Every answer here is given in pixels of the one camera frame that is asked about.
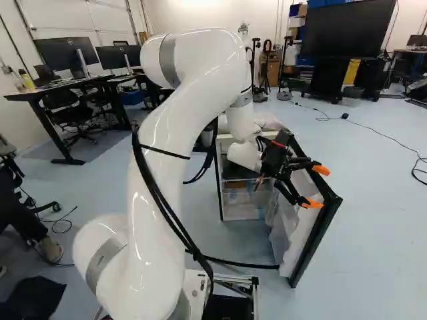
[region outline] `wall outlet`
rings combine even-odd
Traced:
[[[10,68],[8,65],[2,66],[1,70],[5,75],[10,75],[12,73],[12,68]]]

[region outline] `person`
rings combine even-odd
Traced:
[[[0,233],[11,225],[26,242],[35,244],[36,250],[50,263],[57,263],[63,248],[47,235],[47,228],[39,218],[19,202],[15,194],[13,174],[8,167],[0,167]],[[0,276],[5,267],[0,268]]]

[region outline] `black frame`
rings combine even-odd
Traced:
[[[297,157],[307,157],[294,137],[290,139],[289,146],[292,148]],[[326,183],[326,181],[324,181],[319,173],[313,170],[306,170],[306,172],[312,178],[314,184],[324,198],[324,206],[320,209],[318,217],[314,222],[312,230],[310,231],[296,266],[292,271],[291,276],[288,278],[288,282],[291,288],[295,288],[297,286],[304,271],[307,269],[308,264],[312,260],[312,257],[314,256],[320,241],[325,235],[326,230],[332,222],[336,211],[342,203],[342,198],[332,191],[330,186]]]

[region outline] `black desk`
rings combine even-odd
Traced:
[[[121,117],[121,121],[124,124],[124,128],[131,130],[131,123],[127,117],[125,107],[121,102],[120,92],[118,90],[118,85],[128,81],[136,80],[139,90],[142,91],[141,84],[145,83],[147,85],[147,91],[151,101],[153,109],[157,107],[157,86],[150,80],[144,73],[134,73],[133,75],[122,75],[114,77],[112,79],[100,79],[97,82],[104,88],[105,92],[109,95],[111,104],[114,106],[117,111],[117,115]]]
[[[83,87],[89,83],[96,83],[97,81],[100,81],[100,80],[108,80],[112,77],[113,75],[103,75],[103,76],[94,77],[94,78],[67,81],[65,83],[59,83],[57,85],[53,85],[52,87],[49,87],[49,88],[11,93],[11,94],[5,95],[4,98],[6,98],[6,100],[9,100],[9,101],[25,101],[29,103],[35,115],[37,116],[37,118],[39,118],[41,124],[45,128],[46,132],[49,134],[54,144],[57,146],[57,148],[60,150],[60,152],[64,156],[64,159],[51,160],[52,163],[60,163],[60,164],[67,164],[67,165],[84,165],[85,162],[83,160],[74,159],[71,156],[68,148],[64,145],[61,138],[58,136],[55,128],[53,127],[52,123],[50,122],[49,118],[46,116],[46,112],[44,108],[40,105],[40,100],[45,95],[48,95],[49,93],[52,93],[54,91],[60,91],[65,89],[80,89],[80,88],[84,90]],[[121,110],[115,110],[115,111],[118,114],[122,113]]]

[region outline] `black monitor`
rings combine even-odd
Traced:
[[[38,39],[34,42],[43,60],[54,71],[80,69],[77,49],[81,49],[87,65],[99,62],[89,37]]]
[[[427,35],[411,35],[407,46],[427,47]]]
[[[376,58],[396,0],[363,0],[308,9],[301,54]]]
[[[131,67],[141,65],[139,55],[141,47],[139,45],[110,45],[105,47],[96,47],[99,60],[104,70],[126,68],[125,54]]]
[[[39,79],[44,82],[51,82],[53,80],[57,80],[60,78],[54,72],[51,68],[47,65],[35,65],[34,66],[35,72],[37,72]]]

